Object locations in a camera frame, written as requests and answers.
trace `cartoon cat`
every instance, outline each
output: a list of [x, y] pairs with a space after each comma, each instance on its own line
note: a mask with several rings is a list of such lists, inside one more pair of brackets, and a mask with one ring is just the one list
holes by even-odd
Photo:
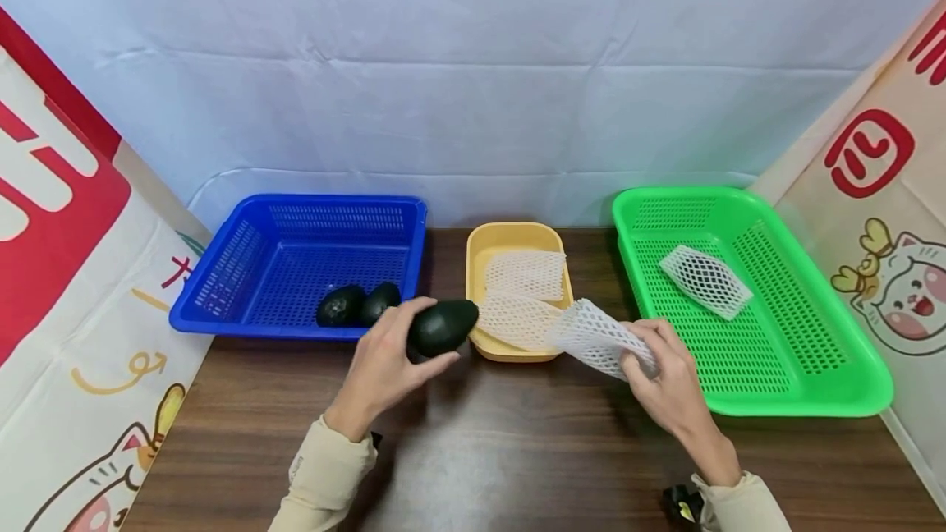
[[175, 383], [164, 393], [154, 418], [154, 438], [132, 424], [105, 456], [76, 472], [39, 508], [24, 532], [112, 532], [128, 515], [154, 457], [185, 396]]
[[905, 355], [931, 355], [946, 347], [946, 245], [867, 219], [860, 244], [865, 258], [842, 265], [835, 290], [854, 294], [851, 306], [881, 343]]

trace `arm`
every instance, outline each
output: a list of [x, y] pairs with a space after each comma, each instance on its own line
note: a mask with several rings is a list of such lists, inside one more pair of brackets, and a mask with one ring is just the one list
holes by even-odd
[[791, 530], [765, 483], [739, 465], [736, 449], [712, 420], [696, 377], [696, 360], [665, 320], [624, 323], [654, 353], [659, 375], [650, 380], [637, 358], [625, 352], [622, 369], [647, 413], [689, 453], [703, 476], [693, 475], [705, 500], [705, 532]]
[[377, 456], [368, 430], [376, 416], [460, 358], [455, 351], [414, 365], [406, 337], [415, 314], [436, 300], [415, 298], [388, 308], [359, 340], [335, 401], [312, 424], [290, 467], [290, 493], [269, 532], [335, 530]]

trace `hand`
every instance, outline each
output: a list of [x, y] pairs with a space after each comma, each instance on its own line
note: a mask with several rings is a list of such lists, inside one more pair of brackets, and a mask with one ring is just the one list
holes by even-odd
[[381, 314], [357, 342], [342, 390], [325, 410], [326, 425], [358, 443], [365, 438], [376, 416], [460, 359], [455, 351], [418, 365], [406, 357], [406, 339], [413, 317], [436, 302], [434, 298], [419, 297]]
[[696, 360], [677, 332], [664, 319], [622, 325], [647, 344], [660, 369], [650, 380], [636, 356], [625, 351], [621, 368], [631, 392], [656, 424], [680, 441], [709, 484], [734, 487], [742, 478], [735, 447], [712, 420], [696, 377]]

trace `person's left hand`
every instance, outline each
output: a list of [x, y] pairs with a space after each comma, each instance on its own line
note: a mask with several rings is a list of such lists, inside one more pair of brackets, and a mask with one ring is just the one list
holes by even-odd
[[436, 302], [422, 296], [381, 314], [357, 342], [342, 390], [325, 410], [326, 425], [357, 443], [365, 438], [376, 416], [460, 359], [455, 351], [417, 365], [406, 357], [406, 339], [413, 317]]

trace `banner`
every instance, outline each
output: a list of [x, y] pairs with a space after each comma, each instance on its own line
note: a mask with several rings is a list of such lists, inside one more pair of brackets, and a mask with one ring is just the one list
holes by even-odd
[[839, 103], [753, 189], [883, 353], [884, 420], [946, 512], [946, 0]]
[[206, 238], [0, 48], [0, 530], [122, 524], [211, 342], [168, 326]]

